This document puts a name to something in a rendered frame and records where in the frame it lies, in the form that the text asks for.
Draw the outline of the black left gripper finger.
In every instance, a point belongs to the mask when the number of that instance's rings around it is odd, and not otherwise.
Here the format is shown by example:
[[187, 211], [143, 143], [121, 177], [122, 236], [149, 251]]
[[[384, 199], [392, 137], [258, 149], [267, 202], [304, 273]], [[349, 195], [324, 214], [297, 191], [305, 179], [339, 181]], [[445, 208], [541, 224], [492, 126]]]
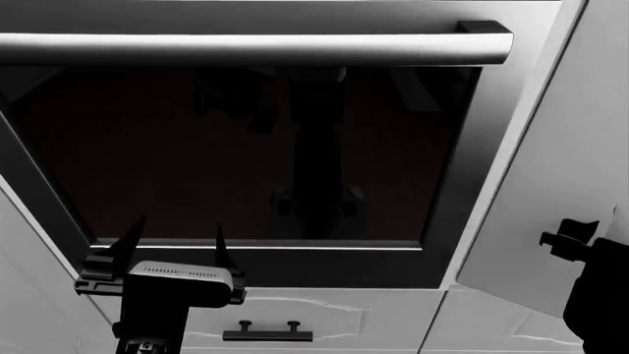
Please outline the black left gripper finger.
[[233, 284], [235, 286], [245, 285], [245, 274], [231, 259], [223, 236], [223, 229], [220, 224], [217, 225], [217, 232], [215, 237], [215, 264], [217, 267], [222, 267], [229, 270], [232, 275]]
[[80, 276], [89, 279], [115, 279], [124, 276], [143, 235], [145, 222], [146, 216], [143, 214], [110, 247], [86, 256], [82, 262]]

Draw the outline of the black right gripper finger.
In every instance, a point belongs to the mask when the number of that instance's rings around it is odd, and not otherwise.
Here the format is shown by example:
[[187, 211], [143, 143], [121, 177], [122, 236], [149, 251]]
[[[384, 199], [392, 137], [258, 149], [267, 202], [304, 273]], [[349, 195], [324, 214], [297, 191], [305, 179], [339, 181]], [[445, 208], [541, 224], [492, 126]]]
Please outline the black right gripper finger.
[[550, 253], [569, 262], [585, 262], [589, 253], [589, 241], [592, 234], [582, 232], [564, 232], [552, 234], [543, 232], [539, 244], [549, 245]]
[[588, 244], [597, 232], [599, 221], [589, 223], [572, 219], [561, 220], [558, 234], [579, 241], [581, 244]]

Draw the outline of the white cabinet door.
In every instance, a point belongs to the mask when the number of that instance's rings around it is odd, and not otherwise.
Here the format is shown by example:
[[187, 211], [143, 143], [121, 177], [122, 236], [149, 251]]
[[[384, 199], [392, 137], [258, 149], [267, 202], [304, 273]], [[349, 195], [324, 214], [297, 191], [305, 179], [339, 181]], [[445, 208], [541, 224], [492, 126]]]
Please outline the white cabinet door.
[[629, 0], [562, 0], [446, 281], [559, 317], [583, 266], [540, 244], [629, 207]]
[[583, 354], [559, 319], [454, 285], [440, 303], [421, 354]]

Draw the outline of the white cabinet door panel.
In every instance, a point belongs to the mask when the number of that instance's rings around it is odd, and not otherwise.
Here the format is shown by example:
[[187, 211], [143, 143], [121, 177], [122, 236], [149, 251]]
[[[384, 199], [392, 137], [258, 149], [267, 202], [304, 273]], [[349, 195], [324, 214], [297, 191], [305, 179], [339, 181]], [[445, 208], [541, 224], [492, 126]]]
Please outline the white cabinet door panel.
[[110, 324], [0, 191], [0, 354], [114, 354]]

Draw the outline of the stainless oven door with glass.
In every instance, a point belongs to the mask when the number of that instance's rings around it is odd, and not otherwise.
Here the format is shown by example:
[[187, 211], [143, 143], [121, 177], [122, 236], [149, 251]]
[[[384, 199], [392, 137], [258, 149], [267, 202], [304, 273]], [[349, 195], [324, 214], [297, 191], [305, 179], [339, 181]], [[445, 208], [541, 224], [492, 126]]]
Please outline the stainless oven door with glass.
[[370, 34], [495, 21], [515, 35], [484, 67], [442, 170], [423, 250], [239, 249], [255, 288], [437, 288], [453, 259], [561, 0], [0, 0], [0, 34]]

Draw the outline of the white drawer front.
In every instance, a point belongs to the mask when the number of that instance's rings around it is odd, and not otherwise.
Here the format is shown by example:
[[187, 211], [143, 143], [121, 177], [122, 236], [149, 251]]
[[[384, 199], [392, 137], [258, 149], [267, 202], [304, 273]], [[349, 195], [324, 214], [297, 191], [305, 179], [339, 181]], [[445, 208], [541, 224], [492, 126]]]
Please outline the white drawer front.
[[[191, 309], [182, 354], [417, 354], [443, 298], [425, 289], [249, 288], [240, 306]], [[311, 332], [310, 342], [225, 341], [226, 330]]]

